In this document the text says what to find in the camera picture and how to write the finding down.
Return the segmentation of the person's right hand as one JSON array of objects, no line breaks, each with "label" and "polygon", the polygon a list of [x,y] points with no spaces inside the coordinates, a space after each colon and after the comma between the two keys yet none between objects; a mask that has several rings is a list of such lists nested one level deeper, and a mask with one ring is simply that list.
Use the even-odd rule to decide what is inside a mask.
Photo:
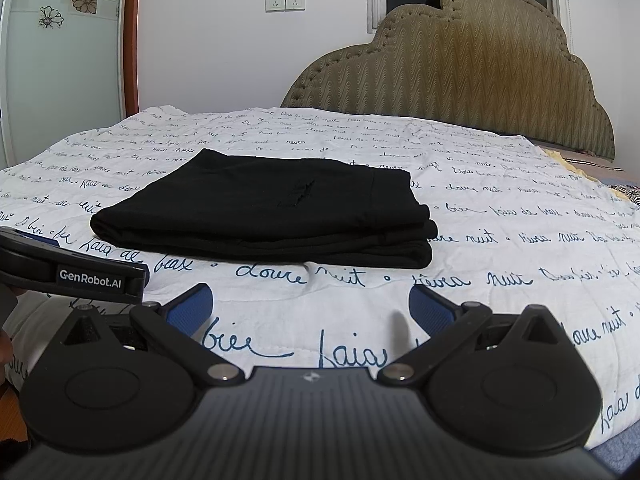
[{"label": "person's right hand", "polygon": [[0,330],[0,364],[5,366],[12,360],[13,346],[11,337],[4,331]]}]

